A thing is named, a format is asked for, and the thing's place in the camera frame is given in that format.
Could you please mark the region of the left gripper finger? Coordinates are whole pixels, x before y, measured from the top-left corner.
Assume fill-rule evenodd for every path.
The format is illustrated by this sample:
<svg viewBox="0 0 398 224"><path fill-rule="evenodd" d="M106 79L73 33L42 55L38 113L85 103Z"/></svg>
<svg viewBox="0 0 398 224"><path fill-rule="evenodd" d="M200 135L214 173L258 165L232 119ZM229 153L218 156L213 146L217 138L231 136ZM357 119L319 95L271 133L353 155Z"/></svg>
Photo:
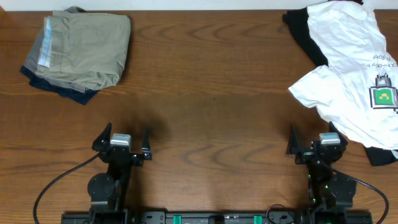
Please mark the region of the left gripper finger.
<svg viewBox="0 0 398 224"><path fill-rule="evenodd" d="M93 141L92 150L96 152L107 151L110 145L112 124L108 123L101 134Z"/></svg>
<svg viewBox="0 0 398 224"><path fill-rule="evenodd" d="M148 128L146 128L144 131L144 137L143 137L142 147L141 147L144 160L152 159L152 151L150 149L149 134L150 134L150 130Z"/></svg>

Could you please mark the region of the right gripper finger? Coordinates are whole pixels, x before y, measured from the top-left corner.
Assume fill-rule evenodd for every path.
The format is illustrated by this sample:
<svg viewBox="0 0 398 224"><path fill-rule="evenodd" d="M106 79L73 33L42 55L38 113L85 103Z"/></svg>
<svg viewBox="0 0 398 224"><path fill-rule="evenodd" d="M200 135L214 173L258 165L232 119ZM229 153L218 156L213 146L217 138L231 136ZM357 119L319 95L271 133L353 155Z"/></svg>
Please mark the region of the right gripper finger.
<svg viewBox="0 0 398 224"><path fill-rule="evenodd" d="M337 130L337 128L335 127L335 125L330 121L328 123L328 127L329 127L329 132L330 133L336 133L340 139L340 144L342 146L347 146L348 142L347 140L344 138L344 136Z"/></svg>
<svg viewBox="0 0 398 224"><path fill-rule="evenodd" d="M297 139L297 132L294 125L290 126L289 141L286 149L286 154L296 154L299 152L299 144Z"/></svg>

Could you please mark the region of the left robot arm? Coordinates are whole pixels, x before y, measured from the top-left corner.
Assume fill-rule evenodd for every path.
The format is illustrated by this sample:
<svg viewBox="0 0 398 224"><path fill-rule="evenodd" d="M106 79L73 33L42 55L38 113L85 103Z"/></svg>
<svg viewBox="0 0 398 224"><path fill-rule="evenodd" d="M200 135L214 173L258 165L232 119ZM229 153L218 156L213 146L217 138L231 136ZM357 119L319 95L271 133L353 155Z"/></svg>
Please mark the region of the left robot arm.
<svg viewBox="0 0 398 224"><path fill-rule="evenodd" d="M108 165L105 173L94 175L88 182L87 191L91 207L86 213L64 213L62 224L130 224L140 223L141 216L124 203L131 178L131 169L141 167L152 159L149 130L144 131L141 153L132 152L131 136L112 133L109 123L93 141L92 149Z"/></svg>

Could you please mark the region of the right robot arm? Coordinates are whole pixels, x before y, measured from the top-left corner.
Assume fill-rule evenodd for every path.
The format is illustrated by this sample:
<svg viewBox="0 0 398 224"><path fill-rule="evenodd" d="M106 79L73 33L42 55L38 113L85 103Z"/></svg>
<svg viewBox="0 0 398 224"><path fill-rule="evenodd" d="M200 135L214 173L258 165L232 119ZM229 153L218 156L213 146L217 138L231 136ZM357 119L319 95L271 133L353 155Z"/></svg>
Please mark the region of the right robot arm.
<svg viewBox="0 0 398 224"><path fill-rule="evenodd" d="M308 169L308 197L311 205L297 216L297 223L309 224L371 224L370 212L352 210L357 182L332 170L332 163L342 158L347 140L333 123L329 131L319 134L319 140L309 147L301 146L294 126L290 128L287 154L295 163Z"/></svg>

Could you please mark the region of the white printed t-shirt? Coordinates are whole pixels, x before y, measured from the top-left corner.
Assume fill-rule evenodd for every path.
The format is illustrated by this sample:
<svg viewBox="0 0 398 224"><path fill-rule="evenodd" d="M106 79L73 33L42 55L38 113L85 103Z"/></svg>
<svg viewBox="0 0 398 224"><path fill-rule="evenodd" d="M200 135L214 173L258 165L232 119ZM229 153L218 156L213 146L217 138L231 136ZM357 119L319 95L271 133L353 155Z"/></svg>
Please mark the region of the white printed t-shirt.
<svg viewBox="0 0 398 224"><path fill-rule="evenodd" d="M289 87L307 108L366 147L397 149L397 62L369 4L309 6L309 36L328 63Z"/></svg>

